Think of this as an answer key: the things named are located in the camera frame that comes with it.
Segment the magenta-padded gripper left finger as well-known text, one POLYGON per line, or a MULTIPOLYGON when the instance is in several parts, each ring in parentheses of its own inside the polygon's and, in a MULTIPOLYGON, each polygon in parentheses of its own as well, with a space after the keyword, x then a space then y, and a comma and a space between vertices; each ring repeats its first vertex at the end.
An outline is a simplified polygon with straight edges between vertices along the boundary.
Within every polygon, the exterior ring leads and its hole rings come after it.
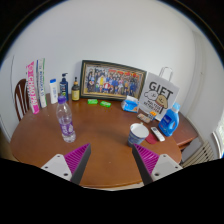
POLYGON ((56 154, 42 169, 79 185, 90 155, 91 144, 88 143, 66 155, 56 154))

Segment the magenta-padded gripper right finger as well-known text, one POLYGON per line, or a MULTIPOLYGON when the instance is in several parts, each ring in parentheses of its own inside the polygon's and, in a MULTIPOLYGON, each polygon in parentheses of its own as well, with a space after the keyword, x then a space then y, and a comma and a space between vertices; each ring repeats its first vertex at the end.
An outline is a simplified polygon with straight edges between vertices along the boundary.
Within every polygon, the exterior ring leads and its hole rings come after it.
POLYGON ((132 154, 144 185, 148 185, 182 169, 167 154, 158 155, 138 144, 132 146, 132 154))

